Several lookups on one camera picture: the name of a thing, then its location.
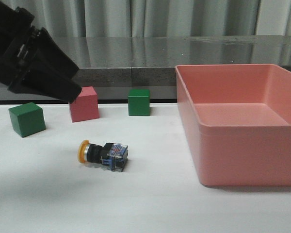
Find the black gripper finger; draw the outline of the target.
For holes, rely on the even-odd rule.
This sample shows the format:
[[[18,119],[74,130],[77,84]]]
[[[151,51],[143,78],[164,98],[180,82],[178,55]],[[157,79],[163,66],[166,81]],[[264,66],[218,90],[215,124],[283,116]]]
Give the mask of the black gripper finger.
[[[58,47],[45,28],[32,27],[30,38],[30,77],[33,79],[72,79],[78,66]]]
[[[15,78],[8,90],[17,94],[36,94],[73,102],[81,92],[81,87],[72,81],[77,70],[57,72],[52,69],[30,69],[20,77]]]

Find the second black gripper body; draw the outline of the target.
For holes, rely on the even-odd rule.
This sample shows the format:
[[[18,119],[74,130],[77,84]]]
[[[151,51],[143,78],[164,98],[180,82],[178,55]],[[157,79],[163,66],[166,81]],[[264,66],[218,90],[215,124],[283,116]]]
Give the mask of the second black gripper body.
[[[32,27],[16,34],[0,28],[0,83],[9,86],[15,78],[30,70]]]

